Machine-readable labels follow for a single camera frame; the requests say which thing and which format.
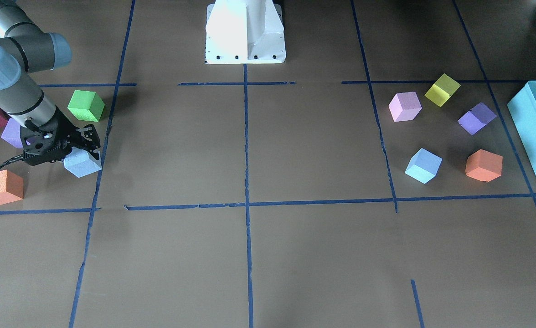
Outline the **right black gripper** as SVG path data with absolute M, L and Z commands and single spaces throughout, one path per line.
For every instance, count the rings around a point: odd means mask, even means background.
M 22 160 L 30 166 L 64 160 L 72 147 L 87 151 L 95 160 L 100 160 L 97 150 L 101 141 L 95 126 L 88 124 L 77 128 L 59 108 L 43 125 L 36 125 L 27 118 L 20 129 L 20 141 Z

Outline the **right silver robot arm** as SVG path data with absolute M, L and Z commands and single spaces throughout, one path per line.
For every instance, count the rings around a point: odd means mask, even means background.
M 62 161 L 75 148 L 99 159 L 95 127 L 77 128 L 30 76 L 71 60 L 62 35 L 44 32 L 13 0 L 0 0 L 0 108 L 20 125 L 19 159 L 30 166 Z

